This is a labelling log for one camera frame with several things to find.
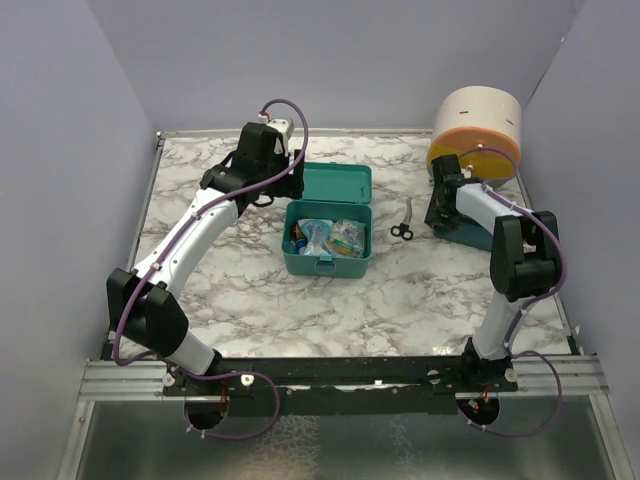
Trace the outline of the orange teal bandage packet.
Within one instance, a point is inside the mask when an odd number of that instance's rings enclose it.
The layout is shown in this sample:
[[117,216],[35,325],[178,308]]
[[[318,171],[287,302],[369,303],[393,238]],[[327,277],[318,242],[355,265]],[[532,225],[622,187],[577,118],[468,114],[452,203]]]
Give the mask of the orange teal bandage packet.
[[325,246],[334,255],[362,258],[366,246],[365,225],[348,219],[338,220],[332,225]]

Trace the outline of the white blue bandage roll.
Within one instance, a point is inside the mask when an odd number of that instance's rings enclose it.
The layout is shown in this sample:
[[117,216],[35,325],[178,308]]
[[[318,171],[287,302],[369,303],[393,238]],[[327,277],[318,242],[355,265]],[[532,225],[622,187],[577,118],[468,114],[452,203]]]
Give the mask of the white blue bandage roll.
[[305,241],[299,241],[296,243],[296,251],[299,255],[307,255],[308,254],[308,246]]

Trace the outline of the blue clear plastic pouch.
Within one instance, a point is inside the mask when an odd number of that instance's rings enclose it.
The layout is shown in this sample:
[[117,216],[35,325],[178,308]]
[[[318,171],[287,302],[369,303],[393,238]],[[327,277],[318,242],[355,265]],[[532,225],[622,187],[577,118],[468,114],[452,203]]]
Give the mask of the blue clear plastic pouch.
[[322,256],[328,254],[325,242],[333,222],[324,219],[301,219],[298,226],[306,238],[306,245],[298,250],[300,255]]

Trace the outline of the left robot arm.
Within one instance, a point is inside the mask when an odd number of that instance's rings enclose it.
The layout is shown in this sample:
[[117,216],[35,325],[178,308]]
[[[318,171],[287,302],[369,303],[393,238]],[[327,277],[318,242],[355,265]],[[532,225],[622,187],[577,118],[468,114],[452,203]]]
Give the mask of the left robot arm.
[[247,123],[236,148],[206,170],[194,199],[169,234],[131,270],[115,269],[107,279],[113,360],[124,366],[122,339],[147,354],[186,370],[186,382],[206,395],[220,385],[220,353],[190,330],[178,303],[189,276],[217,237],[233,226],[260,197],[298,199],[303,186],[305,150],[290,150],[290,119],[262,114]]

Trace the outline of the brown orange-capped medicine bottle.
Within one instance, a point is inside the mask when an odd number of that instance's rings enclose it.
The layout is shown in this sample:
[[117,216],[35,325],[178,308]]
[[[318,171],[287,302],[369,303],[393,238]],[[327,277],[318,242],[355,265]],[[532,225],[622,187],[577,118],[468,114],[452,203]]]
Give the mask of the brown orange-capped medicine bottle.
[[306,241],[307,240],[305,234],[303,233],[302,229],[300,228],[300,226],[297,223],[295,223],[292,226],[291,235],[292,235],[292,241],[294,243],[297,243],[299,241]]

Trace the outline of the teal medicine kit box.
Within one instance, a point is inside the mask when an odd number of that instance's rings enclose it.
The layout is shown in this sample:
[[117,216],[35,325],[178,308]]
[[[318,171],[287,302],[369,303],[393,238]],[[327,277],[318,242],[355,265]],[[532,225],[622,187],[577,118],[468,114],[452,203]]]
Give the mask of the teal medicine kit box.
[[[359,164],[307,162],[304,167],[302,198],[289,202],[281,249],[287,271],[298,276],[362,278],[372,257],[373,192],[372,170]],[[299,252],[294,227],[301,220],[335,223],[348,220],[364,227],[364,252],[360,258],[327,251],[303,255]]]

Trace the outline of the black-handled bandage scissors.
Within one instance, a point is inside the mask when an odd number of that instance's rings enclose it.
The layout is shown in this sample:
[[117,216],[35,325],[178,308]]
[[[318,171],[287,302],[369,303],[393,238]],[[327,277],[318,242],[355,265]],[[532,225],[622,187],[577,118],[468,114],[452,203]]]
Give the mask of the black-handled bandage scissors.
[[393,237],[401,238],[404,241],[410,241],[413,239],[413,231],[411,230],[410,223],[413,215],[412,197],[409,196],[405,201],[405,214],[401,222],[394,225],[390,233]]

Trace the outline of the blue divided tray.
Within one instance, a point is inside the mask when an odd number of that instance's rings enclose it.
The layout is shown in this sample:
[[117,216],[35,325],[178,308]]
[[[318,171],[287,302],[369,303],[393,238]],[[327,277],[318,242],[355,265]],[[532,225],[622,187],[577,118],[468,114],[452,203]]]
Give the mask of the blue divided tray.
[[492,249],[492,235],[481,225],[471,219],[462,219],[455,230],[435,226],[433,233],[437,238],[490,252]]

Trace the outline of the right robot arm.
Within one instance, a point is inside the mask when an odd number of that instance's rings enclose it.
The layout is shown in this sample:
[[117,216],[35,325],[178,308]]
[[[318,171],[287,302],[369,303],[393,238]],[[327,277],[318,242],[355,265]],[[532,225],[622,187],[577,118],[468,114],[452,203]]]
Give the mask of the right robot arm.
[[490,248],[489,309],[461,356],[459,378],[481,391],[508,368],[513,339],[530,308],[552,296],[566,277],[557,219],[497,194],[487,182],[463,174],[457,155],[432,161],[434,181],[425,224],[434,235],[474,248]]

